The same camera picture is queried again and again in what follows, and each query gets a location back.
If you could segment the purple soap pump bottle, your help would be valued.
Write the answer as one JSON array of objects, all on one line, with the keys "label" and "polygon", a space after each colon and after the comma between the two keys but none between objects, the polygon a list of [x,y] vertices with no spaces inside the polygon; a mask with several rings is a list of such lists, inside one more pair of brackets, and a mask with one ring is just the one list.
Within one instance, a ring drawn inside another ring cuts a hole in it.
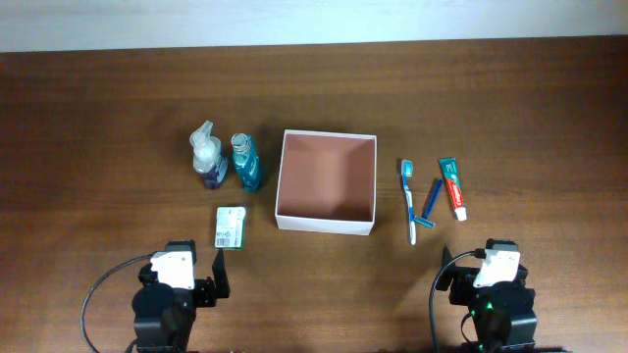
[{"label": "purple soap pump bottle", "polygon": [[229,161],[221,140],[212,134],[213,123],[206,121],[189,138],[193,150],[192,165],[203,185],[217,189],[225,181]]}]

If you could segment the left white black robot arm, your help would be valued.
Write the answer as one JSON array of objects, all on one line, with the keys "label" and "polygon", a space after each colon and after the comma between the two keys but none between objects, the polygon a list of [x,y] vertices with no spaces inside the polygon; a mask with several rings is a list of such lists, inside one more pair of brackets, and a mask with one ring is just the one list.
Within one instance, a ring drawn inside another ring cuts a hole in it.
[{"label": "left white black robot arm", "polygon": [[139,352],[187,350],[199,308],[217,305],[230,297],[224,251],[212,264],[213,275],[194,276],[196,246],[193,240],[175,240],[148,257],[138,273],[142,288],[134,295],[133,329]]}]

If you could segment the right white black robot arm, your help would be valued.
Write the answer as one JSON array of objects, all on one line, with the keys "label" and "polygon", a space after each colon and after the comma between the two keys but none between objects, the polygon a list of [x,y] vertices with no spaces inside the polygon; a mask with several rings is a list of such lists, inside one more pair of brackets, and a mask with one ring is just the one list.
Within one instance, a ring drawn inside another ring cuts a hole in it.
[{"label": "right white black robot arm", "polygon": [[462,345],[471,352],[524,352],[535,346],[538,324],[533,310],[536,292],[526,286],[528,270],[520,264],[518,245],[511,240],[487,240],[483,248],[452,256],[443,249],[442,266],[429,295],[431,336],[440,350],[434,315],[437,291],[448,293],[449,303],[465,306],[477,339]]}]

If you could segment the green white soap box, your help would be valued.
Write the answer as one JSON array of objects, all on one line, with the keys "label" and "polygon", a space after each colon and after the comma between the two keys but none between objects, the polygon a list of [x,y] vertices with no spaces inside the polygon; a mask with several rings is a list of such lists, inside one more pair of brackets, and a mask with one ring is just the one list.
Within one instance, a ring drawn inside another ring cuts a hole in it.
[{"label": "green white soap box", "polygon": [[241,250],[244,247],[246,209],[219,207],[216,214],[216,249]]}]

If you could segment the blue disposable razor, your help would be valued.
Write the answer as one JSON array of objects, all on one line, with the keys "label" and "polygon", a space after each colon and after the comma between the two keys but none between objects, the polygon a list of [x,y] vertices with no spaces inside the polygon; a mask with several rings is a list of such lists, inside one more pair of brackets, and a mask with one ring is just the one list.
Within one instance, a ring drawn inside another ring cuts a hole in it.
[{"label": "blue disposable razor", "polygon": [[443,188],[443,184],[444,182],[440,179],[437,178],[434,182],[434,187],[430,193],[429,198],[427,199],[427,203],[425,204],[425,208],[423,210],[423,214],[421,216],[419,215],[415,215],[414,216],[414,222],[417,223],[420,226],[423,227],[427,227],[427,228],[434,228],[435,227],[435,223],[432,222],[429,217],[432,214],[434,207],[438,201],[439,195],[441,193],[441,190]]}]

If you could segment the red green toothpaste tube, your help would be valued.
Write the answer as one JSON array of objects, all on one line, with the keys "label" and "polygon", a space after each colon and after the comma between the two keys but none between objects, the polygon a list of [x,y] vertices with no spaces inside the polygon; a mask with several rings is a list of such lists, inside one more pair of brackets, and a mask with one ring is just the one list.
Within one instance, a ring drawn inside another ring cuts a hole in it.
[{"label": "red green toothpaste tube", "polygon": [[464,222],[467,220],[467,210],[461,191],[457,162],[453,157],[447,157],[439,159],[439,164],[455,217],[458,221]]}]

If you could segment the teal mouthwash bottle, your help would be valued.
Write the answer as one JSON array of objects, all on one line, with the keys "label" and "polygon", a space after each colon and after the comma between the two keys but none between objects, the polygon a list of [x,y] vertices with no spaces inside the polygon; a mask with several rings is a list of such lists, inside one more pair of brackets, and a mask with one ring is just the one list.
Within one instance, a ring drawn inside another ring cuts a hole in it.
[{"label": "teal mouthwash bottle", "polygon": [[256,191],[261,184],[262,166],[251,135],[237,133],[231,140],[235,170],[246,191]]}]

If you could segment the blue white toothbrush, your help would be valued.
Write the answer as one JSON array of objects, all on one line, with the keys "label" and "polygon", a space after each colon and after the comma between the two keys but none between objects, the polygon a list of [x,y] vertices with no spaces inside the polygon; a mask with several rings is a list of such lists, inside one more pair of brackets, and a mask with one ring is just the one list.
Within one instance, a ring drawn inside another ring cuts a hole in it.
[{"label": "blue white toothbrush", "polygon": [[411,245],[415,245],[417,241],[416,225],[414,221],[412,193],[408,184],[408,179],[412,176],[412,173],[413,173],[412,162],[409,160],[402,159],[400,163],[400,175],[401,175],[401,182],[402,182],[402,187],[403,187],[403,192],[404,192],[406,207],[407,207],[409,241]]}]

